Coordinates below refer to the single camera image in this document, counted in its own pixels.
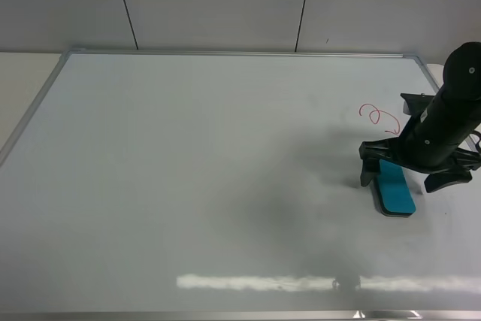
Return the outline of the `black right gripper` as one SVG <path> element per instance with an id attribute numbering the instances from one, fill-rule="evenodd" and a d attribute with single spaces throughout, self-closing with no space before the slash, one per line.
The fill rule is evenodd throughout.
<path id="1" fill-rule="evenodd" d="M 424 181 L 427 193 L 471 182 L 469 171 L 480 167 L 480 153 L 459 145 L 479 124 L 479 100 L 434 95 L 422 113 L 409 118 L 398 137 L 361 144 L 361 186 L 368 186 L 380 174 L 380 160 L 429 174 Z"/>

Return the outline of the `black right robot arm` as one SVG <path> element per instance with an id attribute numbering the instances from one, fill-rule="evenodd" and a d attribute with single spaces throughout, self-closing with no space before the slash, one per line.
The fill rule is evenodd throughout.
<path id="1" fill-rule="evenodd" d="M 460 148 L 480 125 L 480 44 L 454 50 L 443 67 L 443 85 L 434 96 L 402 94 L 410 118 L 399 136 L 364 141 L 360 183 L 368 186 L 387 161 L 426 174 L 427 192 L 468 183 L 480 167 L 480 151 Z"/>

